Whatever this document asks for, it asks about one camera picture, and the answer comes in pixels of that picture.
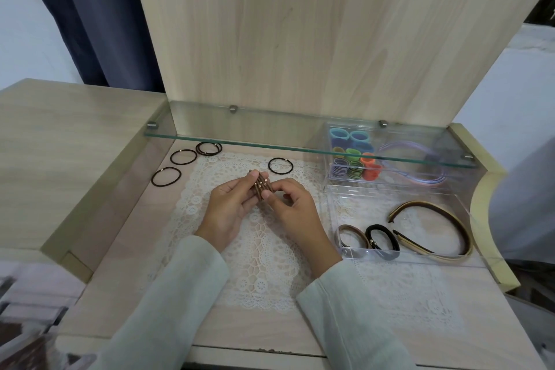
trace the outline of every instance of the light green sleeve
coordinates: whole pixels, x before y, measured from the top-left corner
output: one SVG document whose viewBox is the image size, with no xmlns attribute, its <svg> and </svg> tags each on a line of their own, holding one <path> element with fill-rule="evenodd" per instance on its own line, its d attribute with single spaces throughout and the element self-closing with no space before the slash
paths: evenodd
<svg viewBox="0 0 555 370">
<path fill-rule="evenodd" d="M 329 268 L 297 302 L 333 369 L 416 370 L 350 261 Z"/>
<path fill-rule="evenodd" d="M 90 370 L 181 368 L 228 279 L 229 269 L 210 243 L 197 236 L 184 238 Z"/>
</svg>

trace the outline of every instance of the lace tablecloth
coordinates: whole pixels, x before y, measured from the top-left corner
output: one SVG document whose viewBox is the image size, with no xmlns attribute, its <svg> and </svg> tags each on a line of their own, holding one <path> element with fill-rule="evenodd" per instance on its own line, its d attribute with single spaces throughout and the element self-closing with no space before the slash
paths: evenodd
<svg viewBox="0 0 555 370">
<path fill-rule="evenodd" d="M 199 226 L 210 191 L 217 185 L 244 176 L 251 169 L 267 170 L 270 157 L 222 152 L 200 157 L 190 180 L 156 246 L 145 288 L 171 259 L 179 240 Z M 295 161 L 287 176 L 301 182 L 313 195 L 324 227 L 331 230 L 323 171 L 313 162 Z M 338 217 L 348 223 L 354 214 L 368 212 L 367 205 L 336 205 Z M 412 226 L 418 217 L 408 215 Z M 310 282 L 310 270 L 295 243 L 284 233 L 265 204 L 253 209 L 232 244 L 223 253 L 231 278 L 217 304 L 248 309 L 289 312 L 297 309 L 295 296 Z M 451 297 L 441 267 L 413 263 L 355 261 L 357 272 L 393 327 L 434 331 L 463 331 L 457 305 Z"/>
</svg>

